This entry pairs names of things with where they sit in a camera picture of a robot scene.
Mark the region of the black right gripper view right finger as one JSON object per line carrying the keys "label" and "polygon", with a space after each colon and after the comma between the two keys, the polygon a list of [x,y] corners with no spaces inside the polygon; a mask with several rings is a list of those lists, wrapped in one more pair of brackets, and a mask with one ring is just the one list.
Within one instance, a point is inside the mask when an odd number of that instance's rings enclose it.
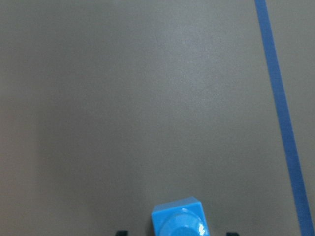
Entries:
{"label": "black right gripper view right finger", "polygon": [[239,236],[237,232],[227,232],[226,236]]}

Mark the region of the black right gripper view left finger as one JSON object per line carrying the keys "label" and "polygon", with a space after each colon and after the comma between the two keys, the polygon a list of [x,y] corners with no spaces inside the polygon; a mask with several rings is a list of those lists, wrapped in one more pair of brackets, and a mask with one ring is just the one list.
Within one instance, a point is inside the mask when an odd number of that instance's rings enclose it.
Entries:
{"label": "black right gripper view left finger", "polygon": [[116,231],[115,236],[128,236],[128,231],[127,230]]}

